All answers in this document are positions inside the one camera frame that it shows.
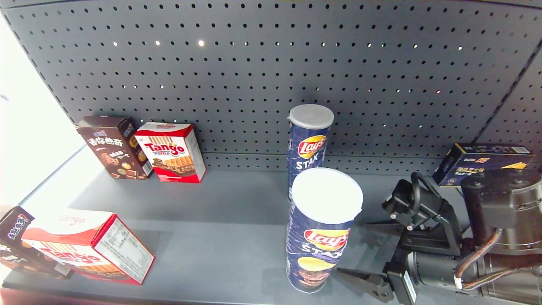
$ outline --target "gray shelf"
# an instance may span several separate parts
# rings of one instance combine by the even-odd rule
[[[397,238],[367,232],[359,224],[387,219],[380,205],[401,177],[352,177],[364,190],[365,201],[339,265],[380,272]],[[103,172],[71,207],[118,213],[156,254],[143,286],[91,281],[79,275],[68,281],[44,280],[16,272],[5,279],[4,286],[122,301],[379,304],[371,296],[361,296],[336,274],[313,295],[290,286],[285,271],[289,208],[285,190],[286,173],[282,172],[210,170],[198,185],[160,183],[156,176],[148,181],[113,180]],[[466,211],[459,193],[441,188],[441,194],[455,206],[464,226]],[[447,303],[456,303],[453,291],[423,291],[418,304],[443,304],[443,297]]]

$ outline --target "pegboard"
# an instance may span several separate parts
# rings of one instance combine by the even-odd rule
[[[507,97],[479,142],[518,143],[536,154],[542,163],[542,52]]]
[[[210,169],[286,171],[285,155],[204,154]],[[409,175],[412,171],[431,175],[440,164],[435,158],[326,156],[324,166],[347,174]]]
[[[472,141],[542,36],[539,9],[488,2],[10,3],[74,123],[191,122],[204,153],[274,155],[289,109],[318,103],[335,113],[327,156],[364,169]]]

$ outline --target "box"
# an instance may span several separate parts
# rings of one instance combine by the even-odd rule
[[[21,240],[34,217],[20,206],[15,206],[0,220],[0,263],[8,268],[30,275],[47,275],[69,279],[69,267],[43,255]]]
[[[205,164],[191,124],[149,122],[135,138],[163,182],[199,183]]]
[[[440,186],[460,187],[461,180],[488,169],[523,169],[534,158],[529,150],[519,145],[455,143],[433,179]]]
[[[76,128],[111,177],[148,178],[152,171],[151,162],[136,141],[131,118],[86,116]]]
[[[37,219],[22,240],[90,279],[141,285],[154,262],[111,212],[64,209]]]

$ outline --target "nutrition label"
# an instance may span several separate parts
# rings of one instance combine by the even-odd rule
[[[153,256],[117,218],[95,249],[138,283],[143,282]]]

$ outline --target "potato chip can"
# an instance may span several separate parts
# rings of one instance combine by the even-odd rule
[[[286,274],[295,289],[315,293],[324,286],[362,203],[357,182],[338,170],[320,167],[297,175],[286,229]]]
[[[288,199],[292,183],[300,172],[324,164],[327,134],[333,124],[333,112],[321,105],[299,105],[290,110],[288,141]]]

